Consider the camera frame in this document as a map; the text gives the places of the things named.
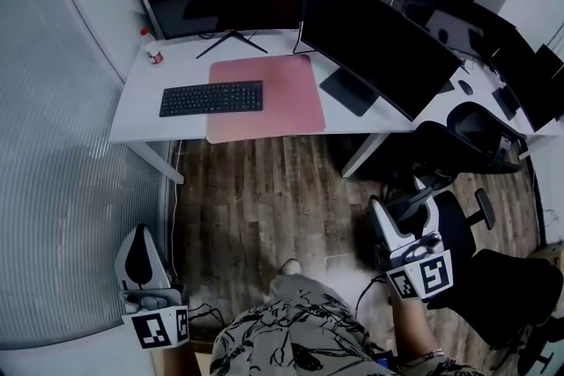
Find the person's patterned shirt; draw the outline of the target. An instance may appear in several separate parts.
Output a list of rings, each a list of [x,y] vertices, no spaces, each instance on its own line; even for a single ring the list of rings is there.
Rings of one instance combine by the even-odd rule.
[[[433,353],[393,370],[350,307],[331,288],[303,275],[278,275],[269,300],[241,313],[217,337],[211,376],[484,376]]]

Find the person's left forearm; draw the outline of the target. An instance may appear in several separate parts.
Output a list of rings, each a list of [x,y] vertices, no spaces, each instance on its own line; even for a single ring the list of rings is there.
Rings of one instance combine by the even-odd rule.
[[[162,351],[162,376],[202,376],[190,342]]]

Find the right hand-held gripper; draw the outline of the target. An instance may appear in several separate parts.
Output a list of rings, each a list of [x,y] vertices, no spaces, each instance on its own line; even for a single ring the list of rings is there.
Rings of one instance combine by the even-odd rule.
[[[432,196],[416,212],[416,241],[411,232],[399,230],[377,197],[370,197],[368,212],[378,242],[393,252],[386,275],[399,298],[430,299],[453,286],[450,251],[441,235],[428,235],[439,230],[440,214]]]

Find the white desk leg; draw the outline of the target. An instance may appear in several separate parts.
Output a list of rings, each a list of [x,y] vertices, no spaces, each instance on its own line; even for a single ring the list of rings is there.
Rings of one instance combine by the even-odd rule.
[[[342,168],[341,176],[343,178],[350,178],[374,151],[383,144],[389,135],[389,133],[370,134]]]
[[[155,168],[159,173],[164,175],[170,181],[180,185],[184,183],[184,177],[176,169],[169,165],[168,162],[163,159],[147,143],[133,142],[126,143],[126,145],[131,151],[136,153],[141,159]]]

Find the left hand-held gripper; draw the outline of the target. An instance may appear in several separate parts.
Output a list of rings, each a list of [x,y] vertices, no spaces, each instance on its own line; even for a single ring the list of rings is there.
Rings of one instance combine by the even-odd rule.
[[[123,240],[115,275],[118,284],[129,290],[120,292],[123,323],[143,350],[173,349],[189,341],[186,286],[171,286],[164,257],[145,225],[137,225]]]

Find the pink desk mat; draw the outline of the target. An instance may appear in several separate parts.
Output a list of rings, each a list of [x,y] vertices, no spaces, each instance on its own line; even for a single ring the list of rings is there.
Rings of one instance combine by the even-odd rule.
[[[263,110],[209,114],[206,139],[211,144],[325,131],[318,85],[307,55],[278,55],[216,62],[209,81],[263,82]]]

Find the person's right forearm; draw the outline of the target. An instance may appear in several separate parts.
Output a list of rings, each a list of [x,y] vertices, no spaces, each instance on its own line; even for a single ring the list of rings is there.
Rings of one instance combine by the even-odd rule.
[[[391,300],[397,357],[402,365],[410,364],[443,351],[428,323],[420,299]]]

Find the white bottle with red cap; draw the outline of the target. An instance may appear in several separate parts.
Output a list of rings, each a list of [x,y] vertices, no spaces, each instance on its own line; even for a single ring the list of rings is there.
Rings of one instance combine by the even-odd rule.
[[[148,27],[144,27],[140,30],[142,49],[144,50],[150,63],[153,65],[160,64],[163,62],[164,57],[161,53],[160,44],[154,38]]]

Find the black keyboard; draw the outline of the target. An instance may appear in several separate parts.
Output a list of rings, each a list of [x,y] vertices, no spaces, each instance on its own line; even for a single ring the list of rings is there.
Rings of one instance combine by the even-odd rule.
[[[263,110],[263,82],[187,85],[164,90],[160,117]]]

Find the striped frosted glass partition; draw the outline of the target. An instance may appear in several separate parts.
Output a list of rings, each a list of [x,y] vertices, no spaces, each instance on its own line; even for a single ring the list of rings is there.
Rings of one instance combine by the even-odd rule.
[[[121,91],[71,0],[0,0],[0,350],[121,320],[115,256],[160,193],[108,140]]]

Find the cardboard box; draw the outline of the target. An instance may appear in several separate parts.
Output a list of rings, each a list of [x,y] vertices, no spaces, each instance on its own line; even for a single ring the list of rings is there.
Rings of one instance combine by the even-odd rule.
[[[554,267],[564,271],[564,241],[547,245],[531,253],[529,257],[547,260]]]

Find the black office chair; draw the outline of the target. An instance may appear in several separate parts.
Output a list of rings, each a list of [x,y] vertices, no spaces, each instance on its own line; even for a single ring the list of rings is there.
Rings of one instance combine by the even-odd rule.
[[[512,146],[523,136],[475,102],[456,106],[447,122],[422,122],[411,134],[413,160],[447,173],[517,173],[509,161]]]
[[[526,258],[531,242],[518,254],[506,254],[511,223],[488,193],[475,192],[478,210],[467,216],[455,194],[434,196],[439,211],[439,233],[451,253],[454,283],[424,303],[431,311],[449,309],[462,317],[494,349],[517,343],[529,326],[545,324],[564,288],[564,274],[546,260]]]

